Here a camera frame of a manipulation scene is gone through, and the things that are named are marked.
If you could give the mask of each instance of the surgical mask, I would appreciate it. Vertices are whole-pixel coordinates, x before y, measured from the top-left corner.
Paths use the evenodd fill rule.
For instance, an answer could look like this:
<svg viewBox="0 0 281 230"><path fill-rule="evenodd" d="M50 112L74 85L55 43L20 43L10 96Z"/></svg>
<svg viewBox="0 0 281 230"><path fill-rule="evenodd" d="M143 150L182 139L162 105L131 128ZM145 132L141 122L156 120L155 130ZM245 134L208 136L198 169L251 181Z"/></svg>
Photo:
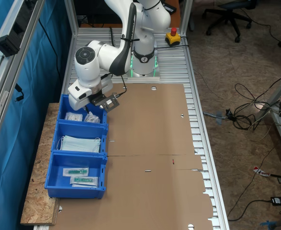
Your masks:
<svg viewBox="0 0 281 230"><path fill-rule="evenodd" d="M61 141L60 150L65 151L78 151L78 152L99 152L100 151L100 144L101 139L80 139L80 138L73 138L70 136L64 136L57 143Z"/></svg>

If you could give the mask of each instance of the red button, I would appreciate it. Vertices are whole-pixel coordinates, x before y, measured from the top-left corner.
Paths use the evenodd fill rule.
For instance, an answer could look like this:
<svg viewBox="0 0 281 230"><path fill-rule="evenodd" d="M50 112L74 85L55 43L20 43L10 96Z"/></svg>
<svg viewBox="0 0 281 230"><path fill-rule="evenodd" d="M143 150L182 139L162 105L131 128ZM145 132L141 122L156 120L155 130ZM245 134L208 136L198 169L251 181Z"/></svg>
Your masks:
<svg viewBox="0 0 281 230"><path fill-rule="evenodd" d="M171 29L171 35L175 36L177 34L177 28L172 28Z"/></svg>

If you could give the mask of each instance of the wooden board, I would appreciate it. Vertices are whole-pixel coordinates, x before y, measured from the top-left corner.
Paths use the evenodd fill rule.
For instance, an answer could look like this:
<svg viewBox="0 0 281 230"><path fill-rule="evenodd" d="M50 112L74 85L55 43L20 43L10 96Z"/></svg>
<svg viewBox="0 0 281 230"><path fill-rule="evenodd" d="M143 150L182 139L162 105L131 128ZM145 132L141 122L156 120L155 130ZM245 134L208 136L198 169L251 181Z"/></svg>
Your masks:
<svg viewBox="0 0 281 230"><path fill-rule="evenodd" d="M175 28L179 28L180 27L180 4L179 4L179 0L166 0L166 3L174 6L177 8L177 11L175 13L173 13L171 16L171 23L170 23L170 28L175 27ZM94 24L94 27L99 28L102 27L103 28L122 28L122 24ZM81 28L91 28L91 25L88 25L87 23L82 23L81 24Z"/></svg>
<svg viewBox="0 0 281 230"><path fill-rule="evenodd" d="M49 197L48 191L45 189L45 177L51 155L58 108L59 104L51 103L45 117L21 216L21 224L24 225L54 225L56 221L59 199Z"/></svg>

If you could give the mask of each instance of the office chair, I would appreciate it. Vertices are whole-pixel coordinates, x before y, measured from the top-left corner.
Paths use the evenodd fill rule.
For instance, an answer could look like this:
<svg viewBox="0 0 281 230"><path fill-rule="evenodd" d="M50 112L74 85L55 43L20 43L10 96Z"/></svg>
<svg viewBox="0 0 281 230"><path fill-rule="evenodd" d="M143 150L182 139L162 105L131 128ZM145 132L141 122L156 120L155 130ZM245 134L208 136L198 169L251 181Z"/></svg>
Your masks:
<svg viewBox="0 0 281 230"><path fill-rule="evenodd" d="M213 24L211 24L208 27L208 29L206 31L206 35L211 35L212 34L211 29L214 28L219 23L225 21L225 24L227 24L227 22L230 21L232 26L234 27L236 33L237 33L237 37L235 38L235 42L237 42L237 43L240 42L240 31L239 31L239 28L236 24L235 18L248 22L247 29L251 28L252 20L250 18L242 16L238 13L234 13L233 10L242 9L242 8L246 8L248 10L254 9L256 7L257 1L258 0L237 0L237 1L229 2L229 3L222 4L222 5L218 6L220 8L225 9L226 11L215 10L215 9L206 9L204 11L204 13L202 14L202 18L206 18L207 12L216 13L216 14L219 14L219 15L222 16L216 22L214 22Z"/></svg>

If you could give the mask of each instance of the metal frame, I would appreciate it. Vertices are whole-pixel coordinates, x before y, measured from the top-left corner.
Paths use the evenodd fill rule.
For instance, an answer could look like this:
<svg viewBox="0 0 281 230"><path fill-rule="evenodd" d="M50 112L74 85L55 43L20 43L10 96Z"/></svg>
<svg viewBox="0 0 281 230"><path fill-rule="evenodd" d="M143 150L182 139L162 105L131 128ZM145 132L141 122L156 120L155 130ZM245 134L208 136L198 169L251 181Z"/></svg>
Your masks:
<svg viewBox="0 0 281 230"><path fill-rule="evenodd" d="M0 30L0 36L5 33L5 31L7 31L9 28L11 28L11 23L12 21L14 21L17 13L19 12L18 6L20 6L23 1L24 0L14 1L11 10L9 11L9 14L7 15L6 20ZM44 3L45 0L37 1L28 27L25 31L18 54L10 57L5 57L0 52L0 128L3 123L6 111L8 109L8 105L11 101L14 87L22 69L22 65L29 48L29 44L34 34Z"/></svg>
<svg viewBox="0 0 281 230"><path fill-rule="evenodd" d="M89 40L91 36L94 36L95 39L100 38L103 42L106 42L108 44L111 43L110 32L106 28L75 28L75 25L77 25L77 19L71 1L72 0L65 0L72 31L72 38L62 93L67 93L69 85L72 84L77 78L74 69L74 53L76 49L85 45L87 43L87 40ZM180 34L183 36L186 36L191 7L192 0L185 0L179 30ZM159 39L158 37L161 38L162 36L164 36L164 33L154 34L157 37L156 40L162 44L164 38ZM118 46L120 42L121 29L114 28L113 36L115 38L115 46ZM182 44L186 45L187 40L183 39ZM214 229L229 230L221 189L218 182L212 150L210 147L198 90L196 87L189 49L186 47L178 47L172 49L171 51L160 50L159 55L160 57L162 57L159 58L161 79L159 82L157 82L157 84L180 83L183 84L185 88L193 145L196 150L196 155L200 155L203 165L203 170L199 171L203 175L204 185L206 189L205 193L210 196L213 205L214 216L209 220L212 221ZM100 74L103 75L104 73L106 72L104 70L101 70ZM120 77L113 77L113 83L121 82L122 80ZM147 80L138 80L137 83L149 82L147 82ZM38 230L40 228L38 226L35 226L34 229Z"/></svg>

